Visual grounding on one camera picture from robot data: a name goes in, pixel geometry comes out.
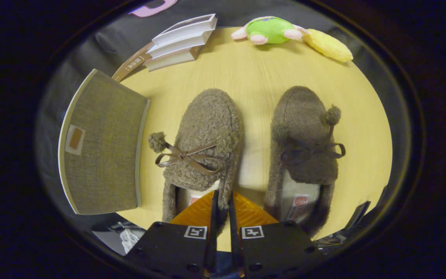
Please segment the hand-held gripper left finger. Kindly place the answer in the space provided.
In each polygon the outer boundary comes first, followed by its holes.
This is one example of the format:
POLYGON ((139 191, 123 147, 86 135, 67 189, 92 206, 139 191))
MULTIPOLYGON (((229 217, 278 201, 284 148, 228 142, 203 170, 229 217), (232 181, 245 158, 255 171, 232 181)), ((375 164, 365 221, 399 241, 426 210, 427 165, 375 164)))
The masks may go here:
POLYGON ((204 279, 216 270, 218 190, 207 193, 171 222, 154 222, 126 260, 170 279, 204 279))

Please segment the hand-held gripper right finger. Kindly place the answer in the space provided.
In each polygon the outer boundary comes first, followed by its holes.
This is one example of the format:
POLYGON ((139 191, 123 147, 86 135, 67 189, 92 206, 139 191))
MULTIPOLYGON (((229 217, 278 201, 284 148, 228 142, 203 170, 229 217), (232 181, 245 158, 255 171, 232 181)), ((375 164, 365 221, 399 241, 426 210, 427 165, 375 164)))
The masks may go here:
POLYGON ((242 279, 299 278, 324 254, 294 221, 277 221, 233 191, 229 202, 232 267, 242 279))

